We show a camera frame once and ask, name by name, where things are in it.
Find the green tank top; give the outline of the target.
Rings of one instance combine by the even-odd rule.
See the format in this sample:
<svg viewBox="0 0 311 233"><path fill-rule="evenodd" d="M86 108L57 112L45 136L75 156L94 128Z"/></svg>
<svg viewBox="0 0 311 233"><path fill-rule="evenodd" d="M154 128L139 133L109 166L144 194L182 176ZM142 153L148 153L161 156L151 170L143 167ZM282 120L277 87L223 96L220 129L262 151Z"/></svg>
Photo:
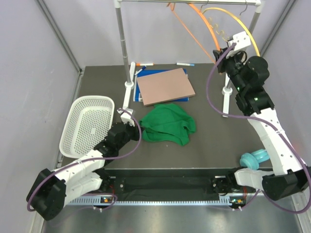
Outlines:
<svg viewBox="0 0 311 233"><path fill-rule="evenodd" d="M140 121L142 138L147 142L171 141L181 146L190 142L196 123L182 107L174 103L156 104Z"/></svg>

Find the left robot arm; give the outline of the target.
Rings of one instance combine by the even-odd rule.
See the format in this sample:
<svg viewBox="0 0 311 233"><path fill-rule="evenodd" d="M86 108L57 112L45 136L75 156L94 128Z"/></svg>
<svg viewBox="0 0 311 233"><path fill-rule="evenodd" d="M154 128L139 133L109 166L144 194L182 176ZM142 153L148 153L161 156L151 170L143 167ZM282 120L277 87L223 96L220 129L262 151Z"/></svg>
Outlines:
<svg viewBox="0 0 311 233"><path fill-rule="evenodd" d="M138 123L114 123L107 136L81 158L61 168L40 171L26 197L27 210L49 221L74 199L95 190L106 192L110 180L97 170L121 159L119 151L128 142L140 143L143 131Z"/></svg>

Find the blue folder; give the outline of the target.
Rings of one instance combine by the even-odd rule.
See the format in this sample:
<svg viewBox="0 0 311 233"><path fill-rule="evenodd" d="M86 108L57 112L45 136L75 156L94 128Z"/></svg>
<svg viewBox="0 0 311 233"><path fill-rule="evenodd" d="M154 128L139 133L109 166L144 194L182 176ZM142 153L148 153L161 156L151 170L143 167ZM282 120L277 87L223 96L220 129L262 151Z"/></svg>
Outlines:
<svg viewBox="0 0 311 233"><path fill-rule="evenodd" d="M166 71L170 71L168 69L160 69L160 70L143 70L140 73L138 73L135 77L135 86L134 86L134 93L133 93L133 101L134 102L143 102L143 98L141 96L141 92L138 86L138 82L137 82L137 78L139 77L143 77L143 76L147 76L147 75L152 75L152 74L157 74L157 73L161 73L161 72L166 72ZM184 73L188 76L186 69L183 68ZM185 97L185 98L180 98L177 100L172 100L175 102L187 102L189 101L189 97Z"/></svg>

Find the white clothes rack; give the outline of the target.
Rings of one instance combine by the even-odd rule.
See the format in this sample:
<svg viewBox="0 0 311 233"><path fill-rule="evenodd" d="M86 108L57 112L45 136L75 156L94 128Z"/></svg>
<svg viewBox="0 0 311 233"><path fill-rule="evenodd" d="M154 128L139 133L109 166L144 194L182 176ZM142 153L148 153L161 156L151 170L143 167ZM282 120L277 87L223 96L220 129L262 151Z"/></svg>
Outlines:
<svg viewBox="0 0 311 233"><path fill-rule="evenodd" d="M203 5L207 5L209 3L211 4L233 4L233 5L245 5L246 8L249 5L253 5L256 7L256 10L253 15L253 19L251 21L251 24L248 28L248 30L252 33L256 23L258 21L258 18L262 12L262 9L265 4L265 0L114 0L114 6L116 10L116 15L117 15L117 21L118 21L118 28L119 28L119 34L120 34L120 40L121 40L121 49L122 49L122 56L123 56L123 62L124 62L124 68L126 71L126 77L127 81L125 82L125 88L126 88L126 93L124 97L124 104L125 106L123 108L127 108L129 104L129 94L130 94L130 89L129 88L134 88L133 84L133 78L134 78L134 65L131 64L129 68L129 63L128 63L128 53L127 53L127 48L126 48L126 41L125 41L125 34L124 34L124 28L123 28L123 21L122 21L122 14L121 14L121 3L123 1L137 1L137 2L173 2L173 3L194 3L194 4L199 4L201 3ZM216 28L212 26L212 29L214 32L216 32ZM224 96L224 101L223 101L223 111L222 111L222 116L223 117L228 117L227 115L229 114L229 100L230 100L230 95L232 94L233 90L231 88L231 82L229 81L229 77L226 74L225 75L225 86L222 89L222 94Z"/></svg>

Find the pink board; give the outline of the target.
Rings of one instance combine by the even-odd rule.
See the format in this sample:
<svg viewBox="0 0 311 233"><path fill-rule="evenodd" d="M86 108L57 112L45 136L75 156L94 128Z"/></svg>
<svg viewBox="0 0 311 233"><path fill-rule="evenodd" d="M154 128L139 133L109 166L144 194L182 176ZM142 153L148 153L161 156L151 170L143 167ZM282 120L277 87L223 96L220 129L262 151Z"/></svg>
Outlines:
<svg viewBox="0 0 311 233"><path fill-rule="evenodd" d="M145 106L195 96L182 68L137 77L137 83Z"/></svg>

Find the orange clothes hanger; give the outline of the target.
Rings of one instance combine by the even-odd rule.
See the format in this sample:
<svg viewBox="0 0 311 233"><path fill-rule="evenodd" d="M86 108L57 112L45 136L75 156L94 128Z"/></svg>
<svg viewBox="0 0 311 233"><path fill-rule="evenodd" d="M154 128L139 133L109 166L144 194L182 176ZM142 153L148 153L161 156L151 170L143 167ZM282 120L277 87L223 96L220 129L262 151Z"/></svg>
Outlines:
<svg viewBox="0 0 311 233"><path fill-rule="evenodd" d="M214 63L212 54L220 47L216 33L199 7L194 3L169 2L166 7L171 13L173 38L180 48L179 60L189 63Z"/></svg>

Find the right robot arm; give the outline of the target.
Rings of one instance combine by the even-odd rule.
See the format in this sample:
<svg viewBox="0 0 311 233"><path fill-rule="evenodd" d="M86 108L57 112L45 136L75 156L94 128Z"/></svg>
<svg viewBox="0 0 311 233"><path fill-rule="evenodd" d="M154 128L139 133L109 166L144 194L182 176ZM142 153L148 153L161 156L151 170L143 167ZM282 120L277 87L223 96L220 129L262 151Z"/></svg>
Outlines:
<svg viewBox="0 0 311 233"><path fill-rule="evenodd" d="M305 191L311 186L311 168L297 155L277 118L275 106L263 85L270 73L267 61L260 56L246 60L246 52L234 52L233 47L214 50L213 72L226 73L237 90L236 104L242 115L258 134L272 164L272 171L257 168L235 168L227 176L232 192L249 186L262 191L271 201Z"/></svg>

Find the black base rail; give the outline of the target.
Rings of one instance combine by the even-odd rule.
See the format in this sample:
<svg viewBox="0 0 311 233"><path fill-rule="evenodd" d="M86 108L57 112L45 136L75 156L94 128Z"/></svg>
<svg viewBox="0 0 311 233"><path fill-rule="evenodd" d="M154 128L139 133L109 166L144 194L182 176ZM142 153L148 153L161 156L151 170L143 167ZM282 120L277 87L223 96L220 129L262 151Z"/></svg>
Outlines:
<svg viewBox="0 0 311 233"><path fill-rule="evenodd" d="M226 168L98 169L100 190L114 190L122 200L203 199L240 191L234 170Z"/></svg>

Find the yellow clothes hanger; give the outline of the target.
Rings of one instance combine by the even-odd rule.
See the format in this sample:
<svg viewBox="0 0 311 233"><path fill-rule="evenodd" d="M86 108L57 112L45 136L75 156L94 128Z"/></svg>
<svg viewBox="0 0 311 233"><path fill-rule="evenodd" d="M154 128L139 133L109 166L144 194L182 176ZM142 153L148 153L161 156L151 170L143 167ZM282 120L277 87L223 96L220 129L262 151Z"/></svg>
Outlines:
<svg viewBox="0 0 311 233"><path fill-rule="evenodd" d="M219 8L219 7L209 7L209 8L206 8L206 9L204 9L202 11L202 14L204 14L207 11L211 11L211 10L216 10L216 11L223 12L223 13L229 15L231 18L233 18L237 23L239 23L239 25L244 29L246 34L249 36L250 41L251 41L251 43L253 45L253 48L254 48L254 51L255 51L256 55L260 56L260 52L259 52L258 46L257 46L257 44L256 44L256 42L255 42L251 32L248 30L248 28L245 26L245 24L237 16L232 14L230 11L225 10L223 8Z"/></svg>

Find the white perforated basket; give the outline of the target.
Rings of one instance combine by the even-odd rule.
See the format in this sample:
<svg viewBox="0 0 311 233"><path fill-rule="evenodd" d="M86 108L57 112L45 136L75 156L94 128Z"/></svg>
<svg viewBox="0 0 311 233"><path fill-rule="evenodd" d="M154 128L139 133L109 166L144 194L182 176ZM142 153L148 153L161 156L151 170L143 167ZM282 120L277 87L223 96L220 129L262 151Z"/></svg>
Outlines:
<svg viewBox="0 0 311 233"><path fill-rule="evenodd" d="M106 96L82 96L71 105L59 143L62 155L79 159L101 142L110 130L114 101Z"/></svg>

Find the orange capped marker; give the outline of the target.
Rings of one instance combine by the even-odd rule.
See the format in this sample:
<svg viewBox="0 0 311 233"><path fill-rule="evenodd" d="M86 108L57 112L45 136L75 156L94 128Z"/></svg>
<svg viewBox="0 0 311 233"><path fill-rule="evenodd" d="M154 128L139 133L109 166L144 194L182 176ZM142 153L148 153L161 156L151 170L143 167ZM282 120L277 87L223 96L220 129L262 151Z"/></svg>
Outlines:
<svg viewBox="0 0 311 233"><path fill-rule="evenodd" d="M154 63L136 63L137 67L154 66Z"/></svg>

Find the light blue capped marker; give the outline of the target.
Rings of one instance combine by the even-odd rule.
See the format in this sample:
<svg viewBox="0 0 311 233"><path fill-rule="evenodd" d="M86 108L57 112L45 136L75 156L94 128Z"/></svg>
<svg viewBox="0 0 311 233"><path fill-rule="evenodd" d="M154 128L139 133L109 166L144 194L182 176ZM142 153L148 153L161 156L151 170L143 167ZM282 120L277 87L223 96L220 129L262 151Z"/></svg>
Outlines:
<svg viewBox="0 0 311 233"><path fill-rule="evenodd" d="M187 67L193 67L195 64L190 64L190 63L176 63L177 66L187 66Z"/></svg>

